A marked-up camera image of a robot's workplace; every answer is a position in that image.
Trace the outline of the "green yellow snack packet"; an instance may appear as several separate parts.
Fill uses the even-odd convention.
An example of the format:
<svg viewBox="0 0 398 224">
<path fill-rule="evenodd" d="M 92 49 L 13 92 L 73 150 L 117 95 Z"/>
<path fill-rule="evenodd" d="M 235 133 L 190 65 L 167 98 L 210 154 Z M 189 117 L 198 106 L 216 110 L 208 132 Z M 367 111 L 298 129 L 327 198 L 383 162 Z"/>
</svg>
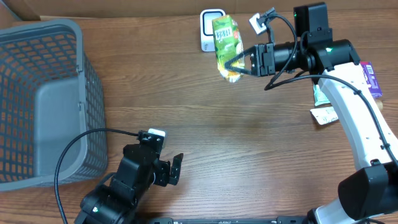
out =
<svg viewBox="0 0 398 224">
<path fill-rule="evenodd" d="M 213 19 L 212 26 L 218 70 L 226 81 L 235 83 L 243 74 L 227 70 L 224 64 L 244 50 L 238 24 L 230 15 L 225 15 Z"/>
</svg>

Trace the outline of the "purple Carefree pad packet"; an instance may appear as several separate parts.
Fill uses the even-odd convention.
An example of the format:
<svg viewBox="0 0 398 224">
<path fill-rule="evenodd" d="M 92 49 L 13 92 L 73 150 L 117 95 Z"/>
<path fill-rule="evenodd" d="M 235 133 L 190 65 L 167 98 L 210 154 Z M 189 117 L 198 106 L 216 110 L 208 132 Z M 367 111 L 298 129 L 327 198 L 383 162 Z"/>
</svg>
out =
<svg viewBox="0 0 398 224">
<path fill-rule="evenodd" d="M 368 89 L 373 98 L 380 98 L 382 96 L 382 90 L 376 77 L 373 65 L 371 62 L 360 62 L 363 68 L 364 78 Z"/>
</svg>

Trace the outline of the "white tube gold cap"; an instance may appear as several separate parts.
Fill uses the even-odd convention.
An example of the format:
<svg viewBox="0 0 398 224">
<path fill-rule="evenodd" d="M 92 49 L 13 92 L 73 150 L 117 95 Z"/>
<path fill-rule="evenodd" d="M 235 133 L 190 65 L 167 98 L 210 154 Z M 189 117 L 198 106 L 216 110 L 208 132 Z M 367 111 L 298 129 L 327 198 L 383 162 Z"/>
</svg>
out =
<svg viewBox="0 0 398 224">
<path fill-rule="evenodd" d="M 310 113 L 319 125 L 338 121 L 338 115 L 329 100 L 316 101 L 315 107 L 310 110 Z"/>
</svg>

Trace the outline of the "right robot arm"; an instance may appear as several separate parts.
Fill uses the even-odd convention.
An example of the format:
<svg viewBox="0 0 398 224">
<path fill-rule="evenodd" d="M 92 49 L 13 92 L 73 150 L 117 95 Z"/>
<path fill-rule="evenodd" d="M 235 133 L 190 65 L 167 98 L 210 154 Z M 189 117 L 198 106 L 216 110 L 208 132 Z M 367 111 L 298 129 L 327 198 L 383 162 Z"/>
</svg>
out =
<svg viewBox="0 0 398 224">
<path fill-rule="evenodd" d="M 353 152 L 356 172 L 338 185 L 338 196 L 314 208 L 302 223 L 368 223 L 397 211 L 397 137 L 389 128 L 364 79 L 360 57 L 346 39 L 334 40 L 324 2 L 294 8 L 289 23 L 293 41 L 258 44 L 237 54 L 250 57 L 250 69 L 225 69 L 270 77 L 271 90 L 282 85 L 283 72 L 301 69 L 296 80 L 311 79 L 329 99 Z"/>
</svg>

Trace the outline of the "teal tissue packet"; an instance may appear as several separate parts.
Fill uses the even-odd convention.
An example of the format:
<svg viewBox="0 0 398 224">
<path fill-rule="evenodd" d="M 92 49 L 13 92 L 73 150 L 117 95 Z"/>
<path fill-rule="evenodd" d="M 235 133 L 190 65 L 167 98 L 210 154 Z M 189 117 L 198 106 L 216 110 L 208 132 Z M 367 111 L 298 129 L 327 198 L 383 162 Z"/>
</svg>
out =
<svg viewBox="0 0 398 224">
<path fill-rule="evenodd" d="M 320 105 L 325 105 L 329 104 L 330 101 L 326 97 L 326 95 L 321 91 L 319 85 L 313 84 L 313 95 L 314 95 L 314 105 L 315 106 L 320 106 Z"/>
</svg>

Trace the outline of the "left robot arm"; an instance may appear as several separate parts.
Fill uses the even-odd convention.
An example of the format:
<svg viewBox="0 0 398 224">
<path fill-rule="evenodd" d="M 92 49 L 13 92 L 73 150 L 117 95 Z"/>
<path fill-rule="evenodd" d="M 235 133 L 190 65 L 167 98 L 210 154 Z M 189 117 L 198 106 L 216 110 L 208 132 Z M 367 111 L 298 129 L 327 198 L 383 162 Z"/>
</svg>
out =
<svg viewBox="0 0 398 224">
<path fill-rule="evenodd" d="M 137 144 L 123 148 L 116 172 L 104 177 L 80 204 L 75 223 L 139 223 L 137 205 L 151 187 L 177 185 L 183 154 L 160 160 L 167 134 L 158 129 L 139 131 Z"/>
</svg>

